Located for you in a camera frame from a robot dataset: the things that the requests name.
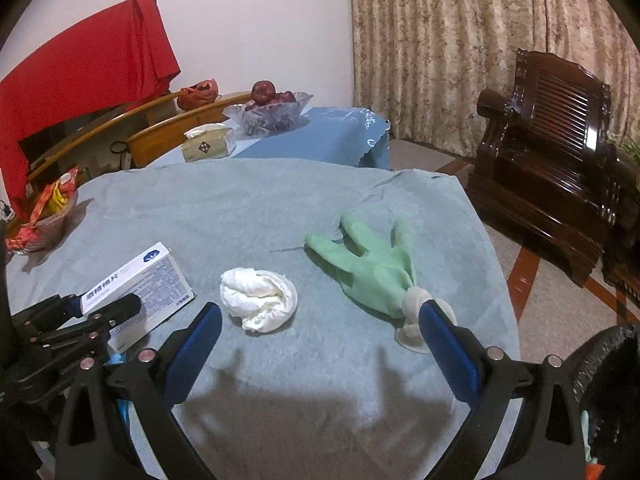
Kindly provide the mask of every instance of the green plant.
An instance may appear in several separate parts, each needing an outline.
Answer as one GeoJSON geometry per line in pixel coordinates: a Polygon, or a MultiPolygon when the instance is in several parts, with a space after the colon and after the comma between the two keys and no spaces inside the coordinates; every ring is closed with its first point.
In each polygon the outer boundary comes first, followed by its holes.
{"type": "Polygon", "coordinates": [[[637,140],[630,140],[622,145],[622,149],[631,155],[636,163],[640,164],[640,142],[637,140]]]}

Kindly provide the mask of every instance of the white box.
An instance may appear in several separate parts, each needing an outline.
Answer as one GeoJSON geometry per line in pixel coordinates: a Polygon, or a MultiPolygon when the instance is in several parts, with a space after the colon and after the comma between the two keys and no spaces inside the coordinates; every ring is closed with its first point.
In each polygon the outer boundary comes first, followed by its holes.
{"type": "Polygon", "coordinates": [[[140,298],[139,314],[111,330],[109,346],[122,353],[151,332],[195,294],[184,279],[169,249],[158,242],[92,287],[82,296],[82,313],[133,293],[140,298]]]}

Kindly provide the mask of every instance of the wooden armchair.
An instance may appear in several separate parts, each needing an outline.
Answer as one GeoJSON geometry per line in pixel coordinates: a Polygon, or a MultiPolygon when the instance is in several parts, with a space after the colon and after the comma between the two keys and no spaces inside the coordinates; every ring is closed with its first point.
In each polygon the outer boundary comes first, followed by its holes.
{"type": "Polygon", "coordinates": [[[545,238],[583,286],[614,224],[620,187],[607,170],[609,86],[578,64],[518,50],[513,95],[478,98],[489,119],[467,192],[479,213],[545,238]]]}
{"type": "Polygon", "coordinates": [[[609,285],[622,288],[640,306],[640,166],[612,146],[607,167],[620,184],[620,203],[604,246],[602,273],[609,285]]]}

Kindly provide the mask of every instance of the white wall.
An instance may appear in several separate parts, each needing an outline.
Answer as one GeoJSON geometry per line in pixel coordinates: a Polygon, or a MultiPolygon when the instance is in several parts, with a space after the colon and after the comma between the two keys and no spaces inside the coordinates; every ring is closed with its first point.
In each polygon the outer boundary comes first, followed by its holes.
{"type": "MultiPolygon", "coordinates": [[[[33,0],[0,51],[0,80],[57,33],[120,1],[33,0]]],[[[182,69],[172,90],[212,77],[227,93],[271,79],[281,91],[314,94],[316,106],[353,101],[350,0],[158,0],[158,7],[182,69]]]]}

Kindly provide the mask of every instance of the patterned curtain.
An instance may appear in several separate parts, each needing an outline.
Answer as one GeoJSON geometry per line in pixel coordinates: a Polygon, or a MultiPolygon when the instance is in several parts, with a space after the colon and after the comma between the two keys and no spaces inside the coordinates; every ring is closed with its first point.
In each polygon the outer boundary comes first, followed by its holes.
{"type": "Polygon", "coordinates": [[[475,156],[484,88],[511,94],[515,53],[553,52],[611,85],[609,139],[640,137],[640,54],[606,0],[352,0],[355,105],[396,137],[475,156]]]}

